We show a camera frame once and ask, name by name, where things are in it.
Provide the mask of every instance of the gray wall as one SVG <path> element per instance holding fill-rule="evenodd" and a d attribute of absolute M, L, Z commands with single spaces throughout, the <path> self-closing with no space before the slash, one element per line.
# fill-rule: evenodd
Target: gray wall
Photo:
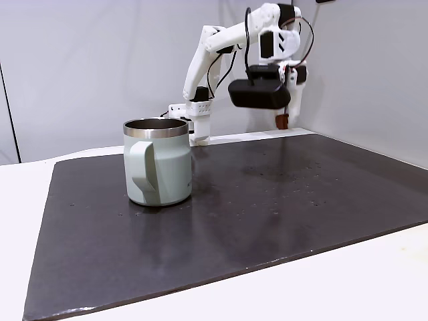
<path fill-rule="evenodd" d="M 316 33 L 301 126 L 428 167 L 428 1 L 294 2 Z"/>
<path fill-rule="evenodd" d="M 0 165 L 15 163 L 18 163 L 18 157 L 13 141 L 3 82 L 0 77 Z"/>
<path fill-rule="evenodd" d="M 122 144 L 124 121 L 183 102 L 202 26 L 240 23 L 247 6 L 262 3 L 0 1 L 1 62 L 23 161 Z M 230 59 L 223 59 L 222 74 Z M 240 52 L 216 94 L 212 134 L 275 128 L 271 112 L 233 107 L 227 86 L 244 76 Z"/>

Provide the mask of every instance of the table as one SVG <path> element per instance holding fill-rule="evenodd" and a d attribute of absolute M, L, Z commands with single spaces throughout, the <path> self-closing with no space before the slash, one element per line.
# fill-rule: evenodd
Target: table
<path fill-rule="evenodd" d="M 275 130 L 211 144 L 311 134 Z M 120 154 L 122 146 L 0 167 L 2 320 L 21 320 L 37 236 L 58 161 Z M 31 211 L 20 204 L 31 203 Z M 85 316 L 101 320 L 426 320 L 428 224 L 235 278 Z"/>

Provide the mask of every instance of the black cable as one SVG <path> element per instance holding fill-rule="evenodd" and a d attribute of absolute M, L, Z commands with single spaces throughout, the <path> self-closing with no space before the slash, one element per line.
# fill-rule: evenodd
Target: black cable
<path fill-rule="evenodd" d="M 291 18 L 291 19 L 287 20 L 286 22 L 284 22 L 284 23 L 281 25 L 281 29 L 282 29 L 285 25 L 287 25 L 287 24 L 289 24 L 290 22 L 293 22 L 294 20 L 297 20 L 297 19 L 301 19 L 301 20 L 305 21 L 305 22 L 309 25 L 310 32 L 312 33 L 312 41 L 311 41 L 311 43 L 310 43 L 310 46 L 309 46 L 308 52 L 306 52 L 306 55 L 302 58 L 302 60 L 300 60 L 300 62 L 299 62 L 297 65 L 295 65 L 295 66 L 290 66 L 291 68 L 297 68 L 298 66 L 300 66 L 301 64 L 303 64 L 303 62 L 304 62 L 304 61 L 306 60 L 306 58 L 309 56 L 309 53 L 310 53 L 310 51 L 312 50 L 312 47 L 314 46 L 314 40 L 315 40 L 314 29 L 312 29 L 312 25 L 310 24 L 310 22 L 309 22 L 308 20 L 306 20 L 306 18 L 305 18 L 305 17 L 295 17 L 295 18 Z"/>
<path fill-rule="evenodd" d="M 248 7 L 247 10 L 245 10 L 245 36 L 247 37 L 247 47 L 245 49 L 245 71 L 247 72 L 247 77 L 250 84 L 254 86 L 253 76 L 249 72 L 249 67 L 248 67 L 248 51 L 249 51 L 248 15 L 250 13 L 251 13 L 251 8 Z"/>
<path fill-rule="evenodd" d="M 208 83 L 208 88 L 209 88 L 209 91 L 211 92 L 211 95 L 213 96 L 213 97 L 211 97 L 211 98 L 215 98 L 215 96 L 214 96 L 214 93 L 213 93 L 213 90 L 211 89 L 211 85 L 209 84 L 209 70 L 211 69 L 211 67 L 213 66 L 213 64 L 215 64 L 215 62 L 221 57 L 221 55 L 223 55 L 222 53 L 221 54 L 219 54 L 218 56 L 217 56 L 217 58 L 215 58 L 214 59 L 214 61 L 211 63 L 211 65 L 209 66 L 209 68 L 208 68 L 208 72 L 207 72 L 207 83 Z"/>
<path fill-rule="evenodd" d="M 220 86 L 221 82 L 227 77 L 227 75 L 232 71 L 232 67 L 233 67 L 233 63 L 235 62 L 235 57 L 236 57 L 236 53 L 237 51 L 235 51 L 233 53 L 233 58 L 232 58 L 232 62 L 230 63 L 230 67 L 229 70 L 226 72 L 226 74 L 220 79 L 219 83 L 217 84 L 217 88 Z"/>
<path fill-rule="evenodd" d="M 5 91 L 7 111 L 9 112 L 9 119 L 11 121 L 12 135 L 13 135 L 13 141 L 15 142 L 16 155 L 18 156 L 19 164 L 21 164 L 22 163 L 21 154 L 19 153 L 18 140 L 16 139 L 15 127 L 14 127 L 13 121 L 12 121 L 11 107 L 9 105 L 9 99 L 7 98 L 5 78 L 3 77 L 3 69 L 1 68 L 1 64 L 0 64 L 0 74 L 1 74 L 1 81 L 3 82 L 3 89 Z"/>

